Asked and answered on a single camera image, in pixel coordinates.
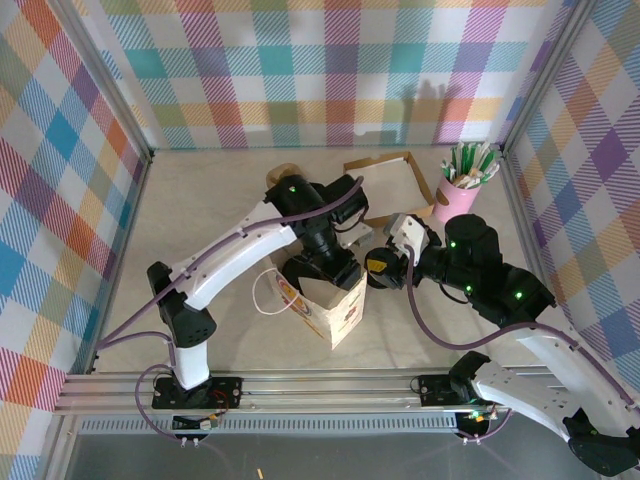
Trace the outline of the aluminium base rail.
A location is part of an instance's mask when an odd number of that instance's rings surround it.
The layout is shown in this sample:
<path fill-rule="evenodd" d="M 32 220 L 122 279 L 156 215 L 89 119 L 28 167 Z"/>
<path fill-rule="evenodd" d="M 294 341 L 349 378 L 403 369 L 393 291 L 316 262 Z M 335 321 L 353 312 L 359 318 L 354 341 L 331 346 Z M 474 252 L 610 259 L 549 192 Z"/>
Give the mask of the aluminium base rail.
<path fill-rule="evenodd" d="M 219 372 L 213 377 L 241 377 L 242 396 L 230 413 L 391 413 L 401 411 L 505 410 L 531 401 L 544 411 L 586 411 L 594 400 L 570 392 L 544 367 L 515 367 L 491 375 L 487 401 L 494 405 L 427 406 L 409 388 L 417 375 L 446 374 L 440 369 L 264 370 Z M 152 414 L 204 414 L 217 410 L 156 410 L 151 406 L 154 382 L 169 373 L 98 373 L 71 375 L 65 381 L 55 411 L 63 414 L 129 414 L 143 406 Z"/>

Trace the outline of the brown cardboard napkin tray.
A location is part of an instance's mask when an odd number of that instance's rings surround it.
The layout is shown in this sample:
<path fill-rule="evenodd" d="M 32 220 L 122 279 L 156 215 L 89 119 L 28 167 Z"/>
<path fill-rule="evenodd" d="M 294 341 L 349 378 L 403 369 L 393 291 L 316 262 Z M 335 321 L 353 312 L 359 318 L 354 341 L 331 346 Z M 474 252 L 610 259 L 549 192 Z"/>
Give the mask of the brown cardboard napkin tray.
<path fill-rule="evenodd" d="M 429 189 L 429 186 L 424 178 L 424 175 L 422 174 L 416 160 L 414 159 L 413 155 L 409 152 L 409 151 L 404 151 L 404 152 L 396 152 L 396 153 L 387 153 L 387 154 L 383 154 L 378 156 L 377 158 L 363 158 L 360 160 L 355 160 L 355 161 L 351 161 L 348 163 L 345 163 L 343 165 L 343 171 L 346 174 L 349 174 L 348 171 L 349 170 L 353 170 L 353 169 L 357 169 L 357 168 L 361 168 L 361 167 L 365 167 L 365 166 L 370 166 L 370 165 L 374 165 L 376 163 L 381 163 L 381 162 L 385 162 L 385 161 L 389 161 L 393 158 L 397 158 L 397 157 L 402 157 L 404 158 L 409 165 L 411 166 L 414 175 L 418 181 L 419 184 L 419 188 L 420 191 L 422 193 L 422 195 L 424 196 L 424 198 L 427 200 L 428 202 L 428 206 L 424 207 L 420 210 L 417 211 L 411 211 L 405 214 L 413 214 L 416 215 L 417 217 L 419 217 L 421 220 L 426 220 L 433 211 L 433 207 L 434 207 L 434 198 L 433 195 Z M 390 218 L 393 216 L 394 214 L 390 215 L 390 216 L 386 216 L 386 217 L 380 217 L 380 218 L 374 218 L 374 219 L 366 219 L 367 214 L 365 215 L 364 218 L 364 222 L 374 228 L 381 228 L 384 227 L 388 221 L 390 220 Z"/>

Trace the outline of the vented metal strip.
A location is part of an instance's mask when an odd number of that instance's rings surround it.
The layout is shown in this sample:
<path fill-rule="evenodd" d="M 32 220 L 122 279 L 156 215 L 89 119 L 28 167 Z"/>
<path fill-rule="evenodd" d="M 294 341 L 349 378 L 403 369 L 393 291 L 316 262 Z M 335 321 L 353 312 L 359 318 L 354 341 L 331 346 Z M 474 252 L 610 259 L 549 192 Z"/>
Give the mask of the vented metal strip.
<path fill-rule="evenodd" d="M 449 413 L 389 414 L 389 415 L 237 415 L 216 424 L 203 422 L 194 428 L 181 428 L 177 422 L 164 418 L 157 422 L 160 429 L 186 435 L 210 434 L 364 434 L 454 432 L 456 416 Z"/>

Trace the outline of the pink straw holder cup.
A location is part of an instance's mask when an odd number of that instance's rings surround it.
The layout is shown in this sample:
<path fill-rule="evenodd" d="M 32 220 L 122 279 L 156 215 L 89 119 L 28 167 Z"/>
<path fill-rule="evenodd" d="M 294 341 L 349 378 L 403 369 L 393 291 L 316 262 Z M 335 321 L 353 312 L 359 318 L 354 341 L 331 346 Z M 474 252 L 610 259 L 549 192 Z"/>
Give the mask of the pink straw holder cup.
<path fill-rule="evenodd" d="M 441 175 L 436 189 L 433 215 L 440 222 L 446 223 L 455 216 L 469 213 L 480 190 L 480 187 L 459 188 Z"/>

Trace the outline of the aluminium frame post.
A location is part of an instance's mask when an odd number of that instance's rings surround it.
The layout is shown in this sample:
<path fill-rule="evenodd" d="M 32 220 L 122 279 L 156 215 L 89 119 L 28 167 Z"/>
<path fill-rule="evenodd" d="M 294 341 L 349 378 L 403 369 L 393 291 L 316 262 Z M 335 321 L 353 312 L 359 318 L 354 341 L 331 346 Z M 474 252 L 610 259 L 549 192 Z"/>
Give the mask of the aluminium frame post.
<path fill-rule="evenodd" d="M 108 69 L 99 49 L 85 28 L 72 0 L 47 0 L 47 3 L 86 64 L 88 72 L 111 106 L 123 130 L 138 148 L 144 160 L 147 163 L 151 162 L 154 150 L 149 146 L 142 129 L 119 90 L 115 78 Z"/>
<path fill-rule="evenodd" d="M 530 92 L 522 102 L 522 107 L 515 117 L 511 129 L 501 144 L 505 157 L 513 153 L 516 144 L 526 132 L 536 109 L 555 80 L 598 2 L 599 0 L 576 0 L 572 6 L 566 20 L 561 25 L 557 38 L 549 49 L 547 58 L 542 63 L 541 69 L 532 83 Z"/>

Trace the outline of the stack of pulp cup carriers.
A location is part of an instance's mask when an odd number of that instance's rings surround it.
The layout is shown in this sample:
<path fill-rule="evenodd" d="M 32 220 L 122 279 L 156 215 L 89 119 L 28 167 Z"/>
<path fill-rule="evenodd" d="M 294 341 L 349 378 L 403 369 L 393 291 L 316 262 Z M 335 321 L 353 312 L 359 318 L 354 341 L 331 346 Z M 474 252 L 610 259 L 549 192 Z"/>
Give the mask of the stack of pulp cup carriers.
<path fill-rule="evenodd" d="M 294 163 L 284 163 L 271 169 L 266 175 L 266 186 L 268 189 L 275 186 L 282 178 L 292 175 L 302 175 L 301 168 Z"/>

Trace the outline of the small circuit board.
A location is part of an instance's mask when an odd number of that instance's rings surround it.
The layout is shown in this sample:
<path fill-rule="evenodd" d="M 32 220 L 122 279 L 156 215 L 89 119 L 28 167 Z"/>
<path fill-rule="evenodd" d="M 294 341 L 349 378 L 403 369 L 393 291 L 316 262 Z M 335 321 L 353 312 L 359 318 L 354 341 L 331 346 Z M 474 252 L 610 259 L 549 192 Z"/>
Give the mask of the small circuit board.
<path fill-rule="evenodd" d="M 483 424 L 489 426 L 490 423 L 497 418 L 498 415 L 490 410 L 471 410 L 456 414 L 456 421 L 459 426 L 466 424 Z"/>
<path fill-rule="evenodd" d="M 219 424 L 220 416 L 216 414 L 205 417 L 174 415 L 171 420 L 171 428 L 173 430 L 210 431 L 218 428 Z"/>

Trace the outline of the wooden stirrer sticks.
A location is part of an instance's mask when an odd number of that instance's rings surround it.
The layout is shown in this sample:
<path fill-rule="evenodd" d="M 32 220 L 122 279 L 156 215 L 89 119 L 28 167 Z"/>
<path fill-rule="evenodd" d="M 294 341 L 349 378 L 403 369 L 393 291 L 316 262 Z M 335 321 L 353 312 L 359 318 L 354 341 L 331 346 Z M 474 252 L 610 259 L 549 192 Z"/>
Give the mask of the wooden stirrer sticks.
<path fill-rule="evenodd" d="M 460 175 L 456 177 L 452 185 L 459 189 L 472 189 L 481 184 L 484 177 L 484 173 L 480 170 L 473 169 L 469 174 Z"/>

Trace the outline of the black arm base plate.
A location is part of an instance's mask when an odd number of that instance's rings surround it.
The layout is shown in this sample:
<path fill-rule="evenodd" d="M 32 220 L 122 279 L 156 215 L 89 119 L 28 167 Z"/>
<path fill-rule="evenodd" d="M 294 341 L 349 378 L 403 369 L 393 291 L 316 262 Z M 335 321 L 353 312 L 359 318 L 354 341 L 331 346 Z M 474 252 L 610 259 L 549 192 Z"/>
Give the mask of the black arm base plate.
<path fill-rule="evenodd" d="M 154 382 L 151 406 L 156 410 L 237 409 L 242 396 L 241 377 L 210 377 L 200 385 L 185 389 L 175 375 L 164 375 Z"/>
<path fill-rule="evenodd" d="M 417 375 L 409 382 L 410 390 L 419 396 L 421 406 L 480 406 L 494 405 L 473 393 L 458 391 L 447 374 Z"/>

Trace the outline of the white smiley print paper bag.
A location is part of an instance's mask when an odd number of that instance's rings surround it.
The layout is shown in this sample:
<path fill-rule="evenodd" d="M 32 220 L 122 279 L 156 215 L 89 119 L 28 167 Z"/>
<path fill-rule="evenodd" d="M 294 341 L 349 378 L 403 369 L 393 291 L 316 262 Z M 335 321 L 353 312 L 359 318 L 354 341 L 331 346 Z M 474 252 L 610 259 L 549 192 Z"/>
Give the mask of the white smiley print paper bag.
<path fill-rule="evenodd" d="M 263 271 L 252 286 L 254 306 L 267 316 L 291 311 L 295 313 L 316 335 L 330 344 L 334 350 L 360 323 L 364 313 L 366 297 L 366 273 L 360 269 L 357 282 L 350 290 L 341 289 L 328 281 L 302 277 L 300 287 L 295 287 L 284 276 L 284 252 L 276 252 L 263 259 L 259 266 Z M 256 287 L 268 281 L 278 307 L 263 309 L 256 300 Z"/>

